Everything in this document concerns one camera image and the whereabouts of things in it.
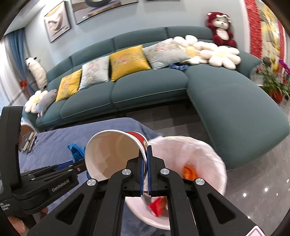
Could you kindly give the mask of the potted flower plant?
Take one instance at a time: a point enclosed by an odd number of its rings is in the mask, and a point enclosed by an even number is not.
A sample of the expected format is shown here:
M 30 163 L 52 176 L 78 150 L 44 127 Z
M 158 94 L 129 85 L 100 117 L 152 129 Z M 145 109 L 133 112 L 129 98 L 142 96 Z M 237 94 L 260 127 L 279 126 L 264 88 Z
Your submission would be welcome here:
M 289 100 L 289 66 L 284 60 L 265 56 L 256 70 L 262 75 L 262 89 L 277 103 Z

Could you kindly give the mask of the orange plastic bag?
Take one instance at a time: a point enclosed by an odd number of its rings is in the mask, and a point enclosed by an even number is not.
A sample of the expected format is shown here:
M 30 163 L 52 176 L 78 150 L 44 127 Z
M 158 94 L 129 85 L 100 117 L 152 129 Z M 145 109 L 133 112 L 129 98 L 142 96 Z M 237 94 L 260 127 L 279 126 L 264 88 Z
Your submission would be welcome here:
M 194 181 L 195 179 L 199 177 L 195 168 L 190 165 L 184 166 L 182 171 L 183 171 L 183 178 L 186 180 Z

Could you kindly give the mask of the white lined trash bin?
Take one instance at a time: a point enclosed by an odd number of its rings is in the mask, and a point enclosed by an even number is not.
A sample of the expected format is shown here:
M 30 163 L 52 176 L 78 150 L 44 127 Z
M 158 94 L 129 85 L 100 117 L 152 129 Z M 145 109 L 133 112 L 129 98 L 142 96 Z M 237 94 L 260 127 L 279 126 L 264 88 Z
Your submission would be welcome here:
M 227 185 L 226 166 L 221 157 L 213 148 L 200 140 L 185 136 L 157 137 L 148 141 L 152 146 L 153 156 L 164 160 L 165 166 L 183 176 L 183 167 L 190 165 L 195 168 L 198 177 L 203 178 L 221 195 L 224 195 Z M 140 220 L 150 226 L 169 230 L 169 212 L 159 216 L 154 216 L 148 205 L 156 200 L 148 194 L 139 198 L 127 197 L 125 202 L 128 208 Z

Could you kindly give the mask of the teal sectional sofa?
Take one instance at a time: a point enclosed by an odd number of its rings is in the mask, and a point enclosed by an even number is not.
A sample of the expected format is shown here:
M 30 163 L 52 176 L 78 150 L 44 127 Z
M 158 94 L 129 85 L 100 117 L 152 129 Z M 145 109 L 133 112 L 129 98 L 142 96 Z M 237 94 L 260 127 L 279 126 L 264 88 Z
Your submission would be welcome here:
M 260 59 L 241 52 L 236 70 L 206 64 L 185 71 L 164 67 L 84 88 L 53 103 L 43 117 L 23 113 L 35 128 L 50 128 L 101 115 L 189 98 L 226 168 L 264 155 L 289 135 L 284 112 L 250 80 Z

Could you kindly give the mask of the yellow cushion left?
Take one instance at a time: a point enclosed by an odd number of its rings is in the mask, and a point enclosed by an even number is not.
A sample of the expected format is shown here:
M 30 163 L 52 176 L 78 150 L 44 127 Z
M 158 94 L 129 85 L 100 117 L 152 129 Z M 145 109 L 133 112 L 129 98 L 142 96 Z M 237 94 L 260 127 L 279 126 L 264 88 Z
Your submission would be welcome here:
M 82 77 L 82 69 L 62 78 L 57 92 L 56 102 L 67 99 L 76 94 Z

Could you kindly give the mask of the round side chair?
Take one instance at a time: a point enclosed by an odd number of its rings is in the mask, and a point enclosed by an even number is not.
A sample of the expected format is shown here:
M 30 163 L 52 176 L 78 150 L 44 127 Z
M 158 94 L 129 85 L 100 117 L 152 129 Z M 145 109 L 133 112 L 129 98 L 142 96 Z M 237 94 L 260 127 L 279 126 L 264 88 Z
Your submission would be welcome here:
M 38 132 L 37 129 L 29 122 L 21 122 L 21 132 L 19 137 L 19 144 L 22 143 L 24 136 L 29 132 Z

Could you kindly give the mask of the white flower cushion right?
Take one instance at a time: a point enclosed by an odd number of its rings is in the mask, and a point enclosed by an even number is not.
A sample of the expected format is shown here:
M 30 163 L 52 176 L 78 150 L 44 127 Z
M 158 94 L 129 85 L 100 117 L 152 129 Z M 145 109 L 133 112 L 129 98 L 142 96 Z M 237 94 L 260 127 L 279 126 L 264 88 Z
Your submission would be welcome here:
M 183 63 L 190 65 L 208 63 L 211 66 L 223 66 L 229 70 L 235 70 L 236 66 L 241 63 L 240 51 L 237 48 L 217 46 L 214 43 L 199 41 L 193 35 L 176 36 L 173 39 L 190 57 Z

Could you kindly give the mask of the yellow cushion right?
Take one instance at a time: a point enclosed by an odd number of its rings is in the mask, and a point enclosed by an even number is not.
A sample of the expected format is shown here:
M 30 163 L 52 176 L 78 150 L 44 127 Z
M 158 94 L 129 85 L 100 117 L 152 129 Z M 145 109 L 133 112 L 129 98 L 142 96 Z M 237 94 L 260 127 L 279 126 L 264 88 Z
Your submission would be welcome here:
M 126 75 L 150 70 L 142 45 L 127 48 L 110 55 L 111 81 L 115 82 Z

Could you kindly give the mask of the light blue cushion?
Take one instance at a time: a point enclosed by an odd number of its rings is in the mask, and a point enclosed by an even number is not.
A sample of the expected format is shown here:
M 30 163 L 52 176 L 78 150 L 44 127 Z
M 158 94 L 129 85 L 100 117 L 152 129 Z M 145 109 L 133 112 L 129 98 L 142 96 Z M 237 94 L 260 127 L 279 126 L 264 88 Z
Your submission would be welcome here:
M 79 90 L 109 81 L 109 59 L 103 56 L 82 65 Z
M 151 68 L 158 70 L 168 65 L 183 62 L 190 56 L 172 38 L 142 49 Z

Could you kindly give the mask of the red paper packet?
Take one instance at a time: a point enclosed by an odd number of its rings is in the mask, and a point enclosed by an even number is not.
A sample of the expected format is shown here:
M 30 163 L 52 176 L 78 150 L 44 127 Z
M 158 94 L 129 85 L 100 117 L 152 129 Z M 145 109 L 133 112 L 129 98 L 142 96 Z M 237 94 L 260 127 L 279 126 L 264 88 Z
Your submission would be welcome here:
M 152 197 L 150 204 L 148 205 L 148 209 L 151 213 L 156 216 L 162 216 L 166 211 L 168 211 L 168 202 L 167 197 Z

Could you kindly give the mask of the yellow cushion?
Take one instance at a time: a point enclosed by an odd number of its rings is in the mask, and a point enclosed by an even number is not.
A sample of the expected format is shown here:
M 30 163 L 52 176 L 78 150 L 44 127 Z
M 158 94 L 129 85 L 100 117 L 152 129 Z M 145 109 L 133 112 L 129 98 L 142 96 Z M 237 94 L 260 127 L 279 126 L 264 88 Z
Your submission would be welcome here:
M 62 78 L 57 92 L 56 102 L 67 99 L 76 94 L 82 77 L 82 69 Z
M 142 45 L 127 48 L 110 55 L 111 81 L 115 82 L 126 75 L 150 70 Z

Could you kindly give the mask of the blue wrapper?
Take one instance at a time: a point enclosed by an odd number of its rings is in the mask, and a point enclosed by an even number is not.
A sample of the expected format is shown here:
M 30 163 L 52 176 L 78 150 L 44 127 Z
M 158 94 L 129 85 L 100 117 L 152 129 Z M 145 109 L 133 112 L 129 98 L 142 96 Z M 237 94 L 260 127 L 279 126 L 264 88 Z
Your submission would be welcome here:
M 82 148 L 75 143 L 71 143 L 67 146 L 72 154 L 73 163 L 84 160 L 86 148 Z

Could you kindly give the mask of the white sheep plush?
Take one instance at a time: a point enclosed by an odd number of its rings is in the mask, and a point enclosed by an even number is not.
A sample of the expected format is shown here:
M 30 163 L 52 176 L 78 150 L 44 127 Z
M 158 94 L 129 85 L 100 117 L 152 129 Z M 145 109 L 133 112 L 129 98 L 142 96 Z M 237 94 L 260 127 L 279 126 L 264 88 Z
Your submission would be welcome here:
M 25 62 L 29 72 L 35 78 L 39 90 L 43 90 L 48 84 L 45 69 L 37 61 L 37 58 L 29 57 L 25 59 Z

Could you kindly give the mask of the light blue cushion right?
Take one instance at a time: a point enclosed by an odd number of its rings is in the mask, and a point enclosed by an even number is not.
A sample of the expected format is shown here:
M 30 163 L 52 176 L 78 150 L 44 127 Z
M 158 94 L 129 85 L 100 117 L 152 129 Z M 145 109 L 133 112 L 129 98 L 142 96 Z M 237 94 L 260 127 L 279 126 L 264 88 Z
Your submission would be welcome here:
M 172 38 L 142 49 L 151 68 L 158 70 L 168 65 L 183 62 L 190 56 Z

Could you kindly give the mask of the grey seal plush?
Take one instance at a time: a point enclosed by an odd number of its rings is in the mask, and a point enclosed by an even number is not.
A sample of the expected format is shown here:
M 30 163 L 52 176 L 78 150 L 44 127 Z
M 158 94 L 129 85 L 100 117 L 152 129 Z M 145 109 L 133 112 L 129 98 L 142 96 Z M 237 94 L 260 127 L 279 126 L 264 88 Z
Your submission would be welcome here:
M 36 113 L 38 117 L 42 117 L 47 111 L 48 107 L 55 102 L 57 97 L 57 89 L 49 91 L 36 105 Z

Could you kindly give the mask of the white flower cushion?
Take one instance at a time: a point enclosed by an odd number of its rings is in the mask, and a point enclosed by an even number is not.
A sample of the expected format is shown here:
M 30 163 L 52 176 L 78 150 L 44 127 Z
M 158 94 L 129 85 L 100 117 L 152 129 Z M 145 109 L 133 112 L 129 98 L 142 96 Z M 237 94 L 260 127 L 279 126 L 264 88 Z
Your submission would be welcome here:
M 183 63 L 190 65 L 208 63 L 211 66 L 223 66 L 229 70 L 235 70 L 236 66 L 241 63 L 240 51 L 237 48 L 217 46 L 214 43 L 199 41 L 193 35 L 176 36 L 173 39 L 190 57 Z
M 24 105 L 24 111 L 26 113 L 36 114 L 36 106 L 40 102 L 40 100 L 48 93 L 47 90 L 44 91 L 36 91 L 34 95 L 32 95 L 29 100 Z

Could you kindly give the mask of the white flower cushion left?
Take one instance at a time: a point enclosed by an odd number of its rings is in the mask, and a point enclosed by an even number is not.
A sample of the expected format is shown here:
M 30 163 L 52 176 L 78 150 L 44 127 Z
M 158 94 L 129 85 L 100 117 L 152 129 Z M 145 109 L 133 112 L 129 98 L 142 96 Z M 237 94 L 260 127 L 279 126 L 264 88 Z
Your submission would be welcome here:
M 47 90 L 44 91 L 36 91 L 34 95 L 32 95 L 29 100 L 24 105 L 24 111 L 26 113 L 36 114 L 36 106 L 40 102 L 40 100 L 48 93 Z

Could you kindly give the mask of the framed wall picture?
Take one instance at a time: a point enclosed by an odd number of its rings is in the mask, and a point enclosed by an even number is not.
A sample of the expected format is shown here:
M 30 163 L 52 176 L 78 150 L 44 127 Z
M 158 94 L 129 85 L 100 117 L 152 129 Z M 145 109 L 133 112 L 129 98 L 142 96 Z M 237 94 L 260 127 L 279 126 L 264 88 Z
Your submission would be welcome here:
M 103 1 L 71 0 L 71 6 L 73 9 L 76 24 L 79 24 L 102 12 L 138 2 L 139 1 L 135 0 L 103 0 Z
M 50 43 L 71 29 L 66 3 L 67 1 L 62 1 L 44 16 L 45 28 Z

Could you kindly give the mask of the dark notebook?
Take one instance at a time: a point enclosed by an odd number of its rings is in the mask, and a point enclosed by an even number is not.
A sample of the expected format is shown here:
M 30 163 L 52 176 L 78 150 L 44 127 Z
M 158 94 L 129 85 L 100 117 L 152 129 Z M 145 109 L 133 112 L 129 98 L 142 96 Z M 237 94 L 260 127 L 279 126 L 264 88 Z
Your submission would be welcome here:
M 29 154 L 37 143 L 37 132 L 28 132 L 23 136 L 22 143 L 19 147 L 21 152 Z

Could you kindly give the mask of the red paper cup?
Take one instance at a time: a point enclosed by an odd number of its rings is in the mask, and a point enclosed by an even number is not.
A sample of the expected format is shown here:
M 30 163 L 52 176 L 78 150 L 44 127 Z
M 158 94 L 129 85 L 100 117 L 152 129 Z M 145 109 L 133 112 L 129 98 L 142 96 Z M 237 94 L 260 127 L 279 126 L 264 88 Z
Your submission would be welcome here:
M 141 154 L 147 164 L 148 141 L 136 131 L 109 129 L 100 131 L 88 141 L 84 160 L 91 178 L 98 181 L 110 178 L 126 167 L 127 161 Z

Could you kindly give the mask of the light blue cushion left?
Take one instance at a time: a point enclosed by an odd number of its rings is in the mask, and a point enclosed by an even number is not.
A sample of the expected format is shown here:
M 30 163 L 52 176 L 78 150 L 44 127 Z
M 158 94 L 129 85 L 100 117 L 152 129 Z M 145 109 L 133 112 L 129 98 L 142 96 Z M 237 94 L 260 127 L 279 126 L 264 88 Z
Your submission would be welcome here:
M 82 65 L 79 90 L 109 81 L 109 59 L 103 56 Z

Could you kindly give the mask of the blue beaded item on sofa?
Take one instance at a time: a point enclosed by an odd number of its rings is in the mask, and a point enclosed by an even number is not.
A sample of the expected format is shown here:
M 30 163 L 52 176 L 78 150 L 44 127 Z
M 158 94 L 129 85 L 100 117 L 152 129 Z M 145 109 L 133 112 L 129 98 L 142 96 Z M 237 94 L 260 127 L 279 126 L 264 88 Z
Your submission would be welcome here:
M 182 65 L 170 64 L 170 65 L 168 65 L 168 68 L 179 70 L 179 71 L 185 71 L 188 68 L 188 65 L 187 64 L 182 64 Z

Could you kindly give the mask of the blue curtain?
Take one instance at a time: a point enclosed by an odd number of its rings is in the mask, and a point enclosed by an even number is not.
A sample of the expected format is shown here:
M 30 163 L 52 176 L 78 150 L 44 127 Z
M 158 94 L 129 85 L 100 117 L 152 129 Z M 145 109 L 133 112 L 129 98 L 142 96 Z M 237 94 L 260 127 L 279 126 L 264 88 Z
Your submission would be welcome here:
M 25 39 L 25 30 L 24 28 L 21 28 L 6 34 L 4 36 L 4 43 L 17 83 L 28 96 L 31 96 L 34 90 L 27 80 Z

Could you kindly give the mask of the red monkey plush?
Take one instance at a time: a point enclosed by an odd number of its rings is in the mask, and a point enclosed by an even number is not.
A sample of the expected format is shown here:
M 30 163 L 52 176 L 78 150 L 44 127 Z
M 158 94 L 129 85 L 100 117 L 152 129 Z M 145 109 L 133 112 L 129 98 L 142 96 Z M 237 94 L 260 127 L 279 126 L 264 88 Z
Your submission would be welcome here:
M 218 46 L 237 47 L 233 39 L 230 17 L 222 12 L 207 13 L 207 27 L 212 31 L 213 42 Z

